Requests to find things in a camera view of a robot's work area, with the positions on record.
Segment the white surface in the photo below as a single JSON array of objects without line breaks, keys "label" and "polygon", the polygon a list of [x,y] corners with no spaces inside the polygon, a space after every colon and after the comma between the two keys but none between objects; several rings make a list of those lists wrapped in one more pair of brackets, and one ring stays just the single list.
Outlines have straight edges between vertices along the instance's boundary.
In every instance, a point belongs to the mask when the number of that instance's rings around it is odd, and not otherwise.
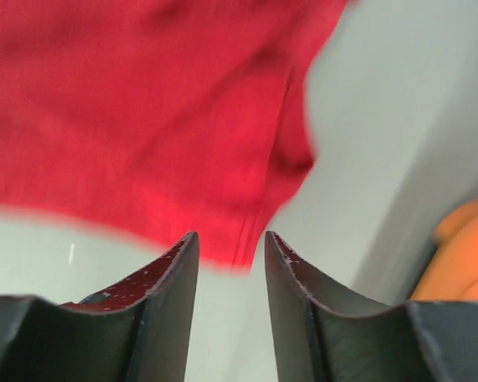
[{"label": "white surface", "polygon": [[[478,193],[478,0],[362,0],[308,84],[319,161],[271,229],[340,282],[394,300],[434,223]],[[78,300],[148,252],[0,219],[0,293]],[[249,277],[201,270],[187,381],[277,380],[263,266],[260,245]]]}]

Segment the orange toy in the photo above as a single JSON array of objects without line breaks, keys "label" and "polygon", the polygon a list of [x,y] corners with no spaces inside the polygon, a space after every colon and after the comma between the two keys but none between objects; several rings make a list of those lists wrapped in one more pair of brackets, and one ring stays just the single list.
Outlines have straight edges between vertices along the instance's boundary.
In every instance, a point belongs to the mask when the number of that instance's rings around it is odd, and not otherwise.
[{"label": "orange toy", "polygon": [[478,300],[478,200],[447,215],[436,227],[439,249],[412,300]]}]

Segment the red cloth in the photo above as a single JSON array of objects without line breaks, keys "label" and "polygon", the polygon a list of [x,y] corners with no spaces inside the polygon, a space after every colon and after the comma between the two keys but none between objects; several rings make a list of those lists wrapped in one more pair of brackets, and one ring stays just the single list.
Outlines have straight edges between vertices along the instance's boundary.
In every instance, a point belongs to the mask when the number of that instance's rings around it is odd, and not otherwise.
[{"label": "red cloth", "polygon": [[250,266],[314,162],[304,75],[347,0],[0,0],[0,204]]}]

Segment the cloth fold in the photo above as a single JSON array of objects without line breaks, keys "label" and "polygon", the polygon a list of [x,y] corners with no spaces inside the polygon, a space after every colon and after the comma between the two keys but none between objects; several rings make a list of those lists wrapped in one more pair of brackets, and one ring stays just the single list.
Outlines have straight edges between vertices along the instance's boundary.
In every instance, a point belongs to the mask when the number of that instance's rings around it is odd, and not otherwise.
[{"label": "cloth fold", "polygon": [[0,0],[0,204],[248,268],[314,155],[304,76],[347,0]]}]

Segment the red towel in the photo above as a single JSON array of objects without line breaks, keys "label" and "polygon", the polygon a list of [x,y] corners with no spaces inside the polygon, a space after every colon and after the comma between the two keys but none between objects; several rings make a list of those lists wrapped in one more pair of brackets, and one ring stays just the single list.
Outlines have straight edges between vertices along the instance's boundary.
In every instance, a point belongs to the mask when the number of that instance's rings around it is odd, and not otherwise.
[{"label": "red towel", "polygon": [[0,0],[0,204],[249,267],[314,162],[304,75],[347,0]]}]

